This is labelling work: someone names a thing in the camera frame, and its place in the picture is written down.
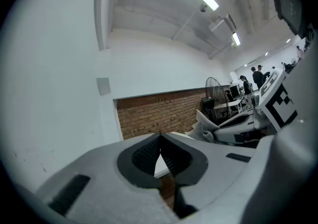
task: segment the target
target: air vent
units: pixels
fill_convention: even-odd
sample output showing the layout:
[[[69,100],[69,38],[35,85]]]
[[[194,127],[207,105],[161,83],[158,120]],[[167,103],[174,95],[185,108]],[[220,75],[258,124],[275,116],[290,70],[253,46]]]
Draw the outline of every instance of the air vent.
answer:
[[[232,42],[232,35],[236,31],[236,26],[230,14],[223,17],[220,21],[213,22],[209,25],[209,29],[223,43]]]

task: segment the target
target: floor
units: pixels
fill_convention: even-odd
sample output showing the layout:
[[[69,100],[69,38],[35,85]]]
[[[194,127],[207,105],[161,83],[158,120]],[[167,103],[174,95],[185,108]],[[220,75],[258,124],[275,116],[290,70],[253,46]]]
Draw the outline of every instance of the floor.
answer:
[[[165,203],[173,210],[175,182],[171,173],[160,178],[161,196]]]

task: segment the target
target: computer monitor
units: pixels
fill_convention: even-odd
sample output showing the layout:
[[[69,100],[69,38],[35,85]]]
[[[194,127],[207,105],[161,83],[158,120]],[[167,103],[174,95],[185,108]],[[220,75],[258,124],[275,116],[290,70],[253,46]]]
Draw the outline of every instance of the computer monitor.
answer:
[[[239,85],[234,85],[234,86],[230,87],[230,91],[231,91],[233,98],[235,98],[241,94]]]

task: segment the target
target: brick wall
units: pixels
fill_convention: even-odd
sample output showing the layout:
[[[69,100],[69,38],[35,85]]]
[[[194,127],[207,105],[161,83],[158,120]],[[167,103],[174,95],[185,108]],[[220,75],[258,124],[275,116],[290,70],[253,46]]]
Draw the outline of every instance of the brick wall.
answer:
[[[176,91],[117,101],[124,139],[154,132],[192,130],[205,89]]]

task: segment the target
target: security camera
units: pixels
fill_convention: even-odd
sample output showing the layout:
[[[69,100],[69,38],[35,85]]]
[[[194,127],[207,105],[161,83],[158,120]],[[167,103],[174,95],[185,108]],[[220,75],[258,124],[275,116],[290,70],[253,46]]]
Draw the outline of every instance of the security camera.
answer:
[[[200,7],[200,11],[203,12],[203,13],[206,12],[207,9],[208,9],[208,6],[205,5],[205,4],[202,4],[201,7]]]

